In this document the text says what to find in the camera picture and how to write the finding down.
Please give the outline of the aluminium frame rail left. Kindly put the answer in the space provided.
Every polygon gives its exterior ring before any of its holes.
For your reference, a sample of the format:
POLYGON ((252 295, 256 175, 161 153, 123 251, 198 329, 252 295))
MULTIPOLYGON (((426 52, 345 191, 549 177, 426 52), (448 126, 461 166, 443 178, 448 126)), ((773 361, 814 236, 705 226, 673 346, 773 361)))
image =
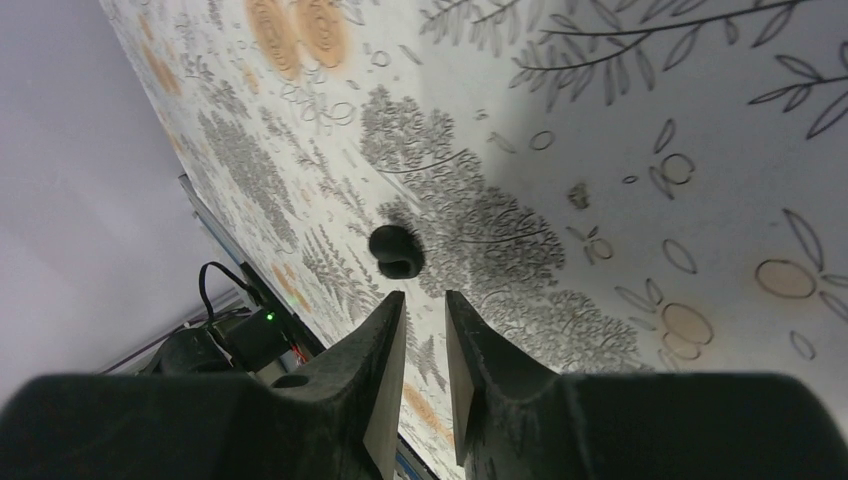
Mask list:
POLYGON ((192 205, 194 215, 211 239, 216 251, 216 259, 237 273, 247 284, 259 288, 257 271, 253 267, 246 251, 238 244, 223 223, 199 197, 191 179, 186 173, 178 177, 178 182, 192 205))

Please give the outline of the black clip earbud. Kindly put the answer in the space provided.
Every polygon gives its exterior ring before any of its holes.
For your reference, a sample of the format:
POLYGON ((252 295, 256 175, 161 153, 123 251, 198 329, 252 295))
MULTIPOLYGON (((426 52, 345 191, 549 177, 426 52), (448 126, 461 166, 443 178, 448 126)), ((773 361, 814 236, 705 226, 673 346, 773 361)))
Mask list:
POLYGON ((377 261, 379 271, 392 280, 417 277, 425 265, 425 255, 417 237, 398 225, 383 225, 375 229, 368 248, 377 261))

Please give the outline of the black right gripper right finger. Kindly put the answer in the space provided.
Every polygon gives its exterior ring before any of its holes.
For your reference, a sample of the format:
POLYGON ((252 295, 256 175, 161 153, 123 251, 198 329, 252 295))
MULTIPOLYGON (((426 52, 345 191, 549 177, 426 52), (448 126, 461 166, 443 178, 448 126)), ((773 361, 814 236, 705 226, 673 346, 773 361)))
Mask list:
POLYGON ((843 479, 820 400, 773 373, 560 375, 445 294, 455 455, 469 479, 843 479))

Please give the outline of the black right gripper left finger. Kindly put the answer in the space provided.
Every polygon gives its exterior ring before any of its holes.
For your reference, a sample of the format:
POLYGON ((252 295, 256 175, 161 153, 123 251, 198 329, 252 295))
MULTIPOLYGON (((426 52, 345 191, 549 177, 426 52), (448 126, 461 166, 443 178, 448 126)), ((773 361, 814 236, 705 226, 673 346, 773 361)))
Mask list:
POLYGON ((390 479, 405 296, 268 386, 236 373, 46 375, 1 413, 5 479, 390 479))

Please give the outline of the floral patterned mat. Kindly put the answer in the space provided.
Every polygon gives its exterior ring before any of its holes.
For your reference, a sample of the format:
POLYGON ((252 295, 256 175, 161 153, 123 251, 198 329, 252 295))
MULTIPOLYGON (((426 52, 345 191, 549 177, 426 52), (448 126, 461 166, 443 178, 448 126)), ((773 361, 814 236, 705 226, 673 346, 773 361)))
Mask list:
POLYGON ((392 290, 460 479, 444 297, 559 373, 792 375, 847 421, 843 1, 105 1, 199 197, 324 344, 392 290), (425 265, 378 269, 398 225, 425 265))

